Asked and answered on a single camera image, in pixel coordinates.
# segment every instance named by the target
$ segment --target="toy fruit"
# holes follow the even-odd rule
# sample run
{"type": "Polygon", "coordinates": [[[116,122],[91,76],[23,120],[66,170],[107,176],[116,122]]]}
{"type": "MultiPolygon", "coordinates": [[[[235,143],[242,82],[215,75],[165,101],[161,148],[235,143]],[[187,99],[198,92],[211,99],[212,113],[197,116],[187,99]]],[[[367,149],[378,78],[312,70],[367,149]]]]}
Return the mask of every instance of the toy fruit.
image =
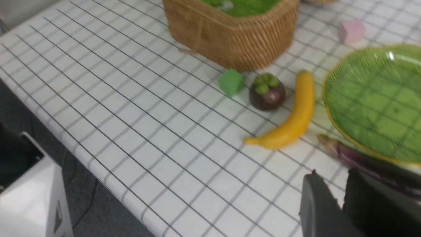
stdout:
{"type": "Polygon", "coordinates": [[[274,110],[285,100],[285,87],[270,73],[257,76],[250,88],[249,100],[258,110],[274,110]]]}
{"type": "Polygon", "coordinates": [[[301,71],[296,80],[294,109],[287,121],[261,137],[244,139],[246,145],[260,145],[276,150],[291,144],[303,134],[314,111],[314,84],[309,71],[301,71]]]}

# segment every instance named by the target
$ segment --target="yellow banana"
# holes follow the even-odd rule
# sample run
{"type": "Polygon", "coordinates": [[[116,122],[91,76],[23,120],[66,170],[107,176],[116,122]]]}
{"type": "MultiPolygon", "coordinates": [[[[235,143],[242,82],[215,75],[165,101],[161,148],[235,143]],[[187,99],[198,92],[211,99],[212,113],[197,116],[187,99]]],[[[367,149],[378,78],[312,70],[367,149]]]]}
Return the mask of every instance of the yellow banana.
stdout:
{"type": "Polygon", "coordinates": [[[287,121],[260,137],[244,139],[246,145],[276,150],[297,140],[306,130],[314,111],[314,83],[309,71],[301,71],[296,80],[294,109],[287,121]]]}

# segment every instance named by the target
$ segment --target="eggplant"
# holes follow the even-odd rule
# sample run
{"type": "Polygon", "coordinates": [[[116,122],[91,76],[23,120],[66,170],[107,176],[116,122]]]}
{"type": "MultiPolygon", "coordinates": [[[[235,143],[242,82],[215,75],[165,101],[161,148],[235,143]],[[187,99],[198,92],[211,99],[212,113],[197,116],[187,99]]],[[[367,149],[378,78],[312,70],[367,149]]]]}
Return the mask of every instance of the eggplant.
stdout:
{"type": "Polygon", "coordinates": [[[327,153],[348,168],[356,168],[388,187],[412,199],[421,200],[421,176],[391,163],[363,154],[339,140],[317,136],[327,153]]]}

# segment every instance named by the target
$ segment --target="basket handle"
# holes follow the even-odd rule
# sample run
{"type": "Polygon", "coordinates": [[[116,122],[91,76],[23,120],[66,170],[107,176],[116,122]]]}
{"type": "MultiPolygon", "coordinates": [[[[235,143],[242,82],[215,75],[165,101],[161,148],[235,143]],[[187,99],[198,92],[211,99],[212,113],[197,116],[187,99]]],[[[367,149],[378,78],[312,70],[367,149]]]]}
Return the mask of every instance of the basket handle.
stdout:
{"type": "Polygon", "coordinates": [[[193,46],[193,48],[191,48],[191,49],[180,49],[181,53],[186,53],[186,54],[197,53],[197,48],[199,47],[200,40],[202,39],[203,22],[204,22],[204,19],[203,19],[203,17],[201,17],[200,20],[199,20],[199,27],[197,29],[196,42],[195,42],[195,45],[193,46]]]}

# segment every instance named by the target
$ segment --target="white tablecloth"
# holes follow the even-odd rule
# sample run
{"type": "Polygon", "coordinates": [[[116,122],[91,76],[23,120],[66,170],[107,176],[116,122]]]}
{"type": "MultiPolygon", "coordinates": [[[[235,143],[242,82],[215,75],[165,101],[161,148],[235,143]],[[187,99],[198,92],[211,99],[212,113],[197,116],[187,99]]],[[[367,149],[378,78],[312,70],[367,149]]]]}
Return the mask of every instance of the white tablecloth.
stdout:
{"type": "Polygon", "coordinates": [[[347,178],[314,136],[340,138],[323,79],[355,48],[419,44],[420,12],[420,0],[302,3],[293,45],[264,70],[288,91],[273,113],[253,109],[248,88],[226,97],[223,68],[179,52],[161,0],[63,0],[0,38],[0,78],[155,235],[297,237],[303,175],[316,169],[340,203],[347,178]],[[346,46],[338,25],[352,18],[367,33],[346,46]],[[285,121],[303,68],[317,101],[306,134],[280,151],[244,146],[285,121]]]}

